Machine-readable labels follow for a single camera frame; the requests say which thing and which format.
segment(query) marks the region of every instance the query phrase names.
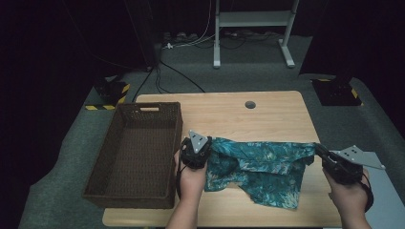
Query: wooden table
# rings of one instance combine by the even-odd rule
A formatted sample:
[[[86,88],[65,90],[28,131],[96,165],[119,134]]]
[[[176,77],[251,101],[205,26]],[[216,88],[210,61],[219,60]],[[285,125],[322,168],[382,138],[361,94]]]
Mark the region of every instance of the wooden table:
[[[146,94],[137,102],[181,103],[184,136],[201,135],[235,141],[319,142],[308,110],[298,92],[225,94]],[[256,104],[245,107],[247,101]],[[331,202],[321,160],[307,167],[297,210],[253,203],[236,185],[203,193],[199,208],[201,227],[339,227],[340,217]],[[107,226],[164,226],[173,210],[105,209]]]

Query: yellow black caution tape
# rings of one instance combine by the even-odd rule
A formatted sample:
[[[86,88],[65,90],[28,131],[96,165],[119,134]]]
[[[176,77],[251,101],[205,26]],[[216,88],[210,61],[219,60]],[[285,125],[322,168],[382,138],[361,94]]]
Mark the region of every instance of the yellow black caution tape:
[[[116,104],[86,104],[84,108],[88,111],[98,111],[98,110],[113,110],[116,108],[118,103],[123,103],[125,101],[125,97],[128,93],[130,84],[126,84],[123,88],[121,93],[115,99]]]

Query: wrist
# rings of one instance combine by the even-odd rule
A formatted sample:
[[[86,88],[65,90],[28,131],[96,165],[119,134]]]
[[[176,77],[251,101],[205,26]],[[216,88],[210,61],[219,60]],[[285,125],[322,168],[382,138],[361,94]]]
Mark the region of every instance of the wrist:
[[[351,216],[342,216],[343,229],[369,229],[370,224],[367,222],[365,214],[354,214]]]

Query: wicker basket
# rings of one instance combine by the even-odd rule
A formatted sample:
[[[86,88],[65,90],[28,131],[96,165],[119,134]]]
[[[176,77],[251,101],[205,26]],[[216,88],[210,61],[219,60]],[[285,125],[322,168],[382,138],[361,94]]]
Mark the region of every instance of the wicker basket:
[[[104,208],[174,207],[180,103],[119,104],[83,197]]]

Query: teal patterned cloth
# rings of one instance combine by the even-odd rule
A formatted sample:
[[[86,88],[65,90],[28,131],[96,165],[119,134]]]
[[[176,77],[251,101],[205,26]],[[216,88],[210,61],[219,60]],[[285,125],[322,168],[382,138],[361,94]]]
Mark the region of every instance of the teal patterned cloth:
[[[206,192],[239,185],[258,204],[295,209],[314,143],[235,142],[216,137],[206,172]]]

